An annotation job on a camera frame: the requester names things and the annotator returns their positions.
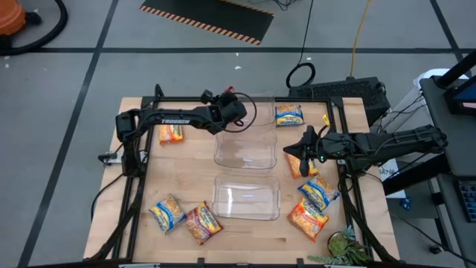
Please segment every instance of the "yellow cable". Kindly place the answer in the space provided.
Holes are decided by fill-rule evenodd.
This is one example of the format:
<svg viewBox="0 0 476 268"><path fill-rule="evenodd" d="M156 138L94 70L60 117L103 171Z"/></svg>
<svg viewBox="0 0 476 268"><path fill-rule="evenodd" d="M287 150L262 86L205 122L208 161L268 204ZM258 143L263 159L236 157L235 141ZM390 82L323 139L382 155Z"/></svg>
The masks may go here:
<svg viewBox="0 0 476 268"><path fill-rule="evenodd" d="M358 36L360 36L360 32L362 30L362 25L364 25L365 16L367 15L367 10L369 9L369 5L370 5L371 1L372 0L367 0L367 3L365 5L364 14L362 15L362 19L360 20L360 25L358 26L356 40L354 41L354 47L352 49L352 63L350 63L350 76L351 77L353 76L353 73L354 73L354 59L356 58L356 47L357 47L357 43L358 43Z"/></svg>

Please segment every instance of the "table leg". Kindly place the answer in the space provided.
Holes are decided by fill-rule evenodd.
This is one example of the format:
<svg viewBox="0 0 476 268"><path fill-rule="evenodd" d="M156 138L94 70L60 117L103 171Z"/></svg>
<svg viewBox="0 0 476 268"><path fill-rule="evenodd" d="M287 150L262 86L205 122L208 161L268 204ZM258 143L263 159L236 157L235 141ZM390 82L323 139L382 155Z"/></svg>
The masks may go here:
<svg viewBox="0 0 476 268"><path fill-rule="evenodd" d="M386 179L383 182L385 195L396 193L419 182L431 179L441 173L449 173L450 168L446 156L441 153L434 158L423 162L411 169L394 176L391 179Z"/></svg>

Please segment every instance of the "yellow snack bag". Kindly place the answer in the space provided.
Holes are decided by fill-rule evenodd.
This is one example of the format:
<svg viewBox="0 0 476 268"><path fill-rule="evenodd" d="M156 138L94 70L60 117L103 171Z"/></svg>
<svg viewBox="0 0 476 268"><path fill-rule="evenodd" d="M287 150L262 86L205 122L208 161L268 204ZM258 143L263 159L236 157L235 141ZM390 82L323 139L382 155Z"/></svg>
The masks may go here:
<svg viewBox="0 0 476 268"><path fill-rule="evenodd" d="M341 195L319 175L300 186L298 190L320 210L327 208L333 200Z"/></svg>
<svg viewBox="0 0 476 268"><path fill-rule="evenodd" d="M159 140L161 144L183 141L184 132L181 125L160 125Z"/></svg>
<svg viewBox="0 0 476 268"><path fill-rule="evenodd" d="M300 202L288 215L288 220L303 231L312 242L315 242L315 237L326 225L329 217L324 216L319 208L301 197Z"/></svg>
<svg viewBox="0 0 476 268"><path fill-rule="evenodd" d="M187 213L187 227L199 245L223 229L211 214L205 201Z"/></svg>
<svg viewBox="0 0 476 268"><path fill-rule="evenodd" d="M274 108L276 112L276 127L297 126L304 124L303 112L300 105L282 104Z"/></svg>
<svg viewBox="0 0 476 268"><path fill-rule="evenodd" d="M299 171L300 159L286 153L286 160L288 160L289 168L291 169L291 175L293 179L302 178ZM313 176L318 173L318 168L315 166L314 161L309 160L309 176Z"/></svg>
<svg viewBox="0 0 476 268"><path fill-rule="evenodd" d="M154 214L161 230L166 233L186 218L185 213L179 208L179 204L171 194L150 208L149 211Z"/></svg>

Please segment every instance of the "computer monitor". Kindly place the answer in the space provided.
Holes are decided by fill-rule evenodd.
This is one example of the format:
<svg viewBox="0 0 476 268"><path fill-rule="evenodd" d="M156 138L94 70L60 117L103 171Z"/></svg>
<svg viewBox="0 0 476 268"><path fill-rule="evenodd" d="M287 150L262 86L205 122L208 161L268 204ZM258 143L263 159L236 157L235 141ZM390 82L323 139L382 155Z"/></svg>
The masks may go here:
<svg viewBox="0 0 476 268"><path fill-rule="evenodd" d="M437 85L446 89L444 94L446 104L452 114L476 115L476 76L463 84L454 82L476 65L476 50L466 56L446 74L440 77Z"/></svg>

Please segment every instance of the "keyboard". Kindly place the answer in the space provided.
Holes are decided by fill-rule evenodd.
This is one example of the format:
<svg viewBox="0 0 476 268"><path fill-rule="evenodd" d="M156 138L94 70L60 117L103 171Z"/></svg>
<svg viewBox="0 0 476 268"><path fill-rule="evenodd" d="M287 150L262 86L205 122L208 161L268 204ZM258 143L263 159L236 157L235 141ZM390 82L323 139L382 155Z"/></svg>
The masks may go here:
<svg viewBox="0 0 476 268"><path fill-rule="evenodd" d="M466 219L476 223L476 181L459 181L457 189Z"/></svg>
<svg viewBox="0 0 476 268"><path fill-rule="evenodd" d="M289 89L289 97L301 97L310 100L328 97L362 98L367 122L371 126L390 108L382 85L377 77L318 83L292 87Z"/></svg>
<svg viewBox="0 0 476 268"><path fill-rule="evenodd" d="M364 105L372 106L378 101L376 94L368 81L352 83L329 83L311 85L306 89L297 89L295 94L299 97L326 98L332 96L362 98Z"/></svg>

